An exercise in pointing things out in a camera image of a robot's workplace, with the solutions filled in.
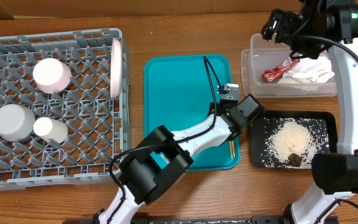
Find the white napkin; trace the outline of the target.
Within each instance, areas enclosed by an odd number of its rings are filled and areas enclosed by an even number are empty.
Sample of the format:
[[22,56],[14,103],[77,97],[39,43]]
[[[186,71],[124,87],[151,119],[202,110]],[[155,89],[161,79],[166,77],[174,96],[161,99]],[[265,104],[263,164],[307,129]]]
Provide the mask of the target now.
[[331,61],[326,53],[317,59],[303,58],[291,69],[286,71],[278,83],[327,83],[334,77]]

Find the red snack wrapper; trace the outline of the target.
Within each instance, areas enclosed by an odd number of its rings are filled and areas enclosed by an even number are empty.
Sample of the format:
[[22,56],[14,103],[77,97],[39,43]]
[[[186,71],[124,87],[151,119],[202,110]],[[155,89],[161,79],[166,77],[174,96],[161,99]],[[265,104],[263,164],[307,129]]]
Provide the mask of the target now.
[[272,83],[273,81],[279,79],[285,72],[291,70],[295,65],[300,62],[300,59],[287,59],[280,63],[277,67],[272,70],[266,70],[261,77],[267,83]]

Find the white rice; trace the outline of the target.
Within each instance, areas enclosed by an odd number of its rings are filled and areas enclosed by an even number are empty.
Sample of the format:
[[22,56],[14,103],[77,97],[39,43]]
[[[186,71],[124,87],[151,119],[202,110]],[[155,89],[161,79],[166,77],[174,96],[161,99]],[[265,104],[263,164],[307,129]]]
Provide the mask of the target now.
[[[329,151],[329,135],[323,119],[265,118],[262,164],[268,168],[310,169],[315,154]],[[298,154],[300,167],[292,167],[288,156]]]

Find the brown food scrap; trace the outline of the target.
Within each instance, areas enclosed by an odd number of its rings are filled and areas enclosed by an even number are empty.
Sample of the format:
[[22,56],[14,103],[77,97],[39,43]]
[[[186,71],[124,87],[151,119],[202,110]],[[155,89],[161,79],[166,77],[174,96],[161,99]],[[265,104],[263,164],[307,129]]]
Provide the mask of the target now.
[[300,167],[302,163],[302,158],[295,153],[291,153],[288,156],[289,163],[292,167]]

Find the large white plate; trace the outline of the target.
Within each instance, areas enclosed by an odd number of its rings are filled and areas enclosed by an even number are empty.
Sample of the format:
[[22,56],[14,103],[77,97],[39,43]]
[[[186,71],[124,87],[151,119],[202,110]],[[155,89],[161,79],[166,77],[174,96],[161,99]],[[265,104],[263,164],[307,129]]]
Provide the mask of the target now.
[[111,46],[110,96],[116,98],[120,94],[122,80],[122,44],[113,39]]

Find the white cup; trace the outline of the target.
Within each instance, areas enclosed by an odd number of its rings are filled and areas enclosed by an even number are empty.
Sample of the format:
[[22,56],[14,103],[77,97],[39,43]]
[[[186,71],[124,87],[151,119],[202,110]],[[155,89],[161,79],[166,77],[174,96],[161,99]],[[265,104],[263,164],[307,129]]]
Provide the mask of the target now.
[[68,127],[65,123],[48,117],[37,119],[33,129],[36,135],[46,141],[62,143],[68,136]]

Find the small white bowl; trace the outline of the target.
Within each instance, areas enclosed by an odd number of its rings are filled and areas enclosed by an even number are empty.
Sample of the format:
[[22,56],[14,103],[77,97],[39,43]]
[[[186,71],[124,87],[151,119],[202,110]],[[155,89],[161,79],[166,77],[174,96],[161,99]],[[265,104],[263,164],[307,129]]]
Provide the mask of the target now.
[[39,61],[32,74],[37,87],[44,93],[61,92],[70,84],[71,70],[69,66],[55,58]]

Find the grey saucer bowl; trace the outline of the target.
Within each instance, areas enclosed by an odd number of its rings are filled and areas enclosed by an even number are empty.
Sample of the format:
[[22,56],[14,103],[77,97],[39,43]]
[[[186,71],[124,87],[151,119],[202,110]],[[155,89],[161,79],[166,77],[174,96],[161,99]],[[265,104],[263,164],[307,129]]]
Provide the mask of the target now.
[[31,109],[9,104],[0,108],[0,136],[7,141],[21,141],[33,130],[35,116]]

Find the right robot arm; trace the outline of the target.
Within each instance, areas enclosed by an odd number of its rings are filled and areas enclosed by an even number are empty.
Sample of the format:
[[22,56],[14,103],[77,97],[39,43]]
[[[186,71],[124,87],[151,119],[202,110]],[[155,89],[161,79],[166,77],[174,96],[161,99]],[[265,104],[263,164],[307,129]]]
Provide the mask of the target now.
[[295,58],[329,55],[340,113],[336,151],[313,157],[312,184],[280,218],[280,223],[324,223],[358,194],[358,3],[305,1],[298,14],[274,9],[261,35],[288,45]]

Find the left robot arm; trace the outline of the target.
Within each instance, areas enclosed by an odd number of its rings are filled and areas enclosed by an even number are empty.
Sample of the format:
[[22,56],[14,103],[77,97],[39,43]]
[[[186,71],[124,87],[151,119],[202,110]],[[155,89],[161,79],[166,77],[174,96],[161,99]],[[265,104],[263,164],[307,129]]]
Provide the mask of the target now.
[[221,99],[213,100],[203,122],[181,131],[161,125],[136,148],[112,158],[111,165],[119,163],[120,175],[111,175],[119,190],[110,206],[94,215],[93,223],[130,223],[141,206],[160,198],[188,170],[196,155],[235,140],[263,114],[264,107],[252,95],[240,100],[236,90],[235,84],[220,87]]

